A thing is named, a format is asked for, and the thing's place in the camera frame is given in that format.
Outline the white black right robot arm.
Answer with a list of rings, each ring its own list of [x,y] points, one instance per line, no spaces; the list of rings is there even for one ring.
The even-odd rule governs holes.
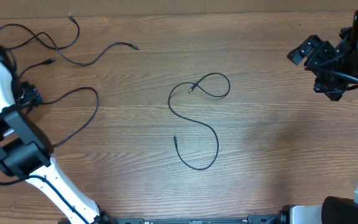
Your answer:
[[[344,27],[341,41],[333,46],[311,35],[290,51],[288,59],[315,74],[313,90],[338,101],[347,91],[358,90],[358,22]],[[278,223],[358,223],[358,179],[351,198],[327,196],[319,205],[287,205]]]

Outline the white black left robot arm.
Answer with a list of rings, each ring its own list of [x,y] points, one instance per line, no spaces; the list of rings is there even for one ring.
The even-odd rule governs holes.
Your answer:
[[[54,144],[23,112],[42,103],[36,87],[18,77],[13,54],[0,46],[0,171],[13,178],[0,185],[26,181],[63,212],[67,223],[110,223],[108,214],[61,170]]]

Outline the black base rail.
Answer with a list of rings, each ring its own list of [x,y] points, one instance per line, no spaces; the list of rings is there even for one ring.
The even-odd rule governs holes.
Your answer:
[[[146,220],[143,218],[117,218],[118,224],[282,224],[287,219],[282,215],[253,214],[242,218],[172,218]]]

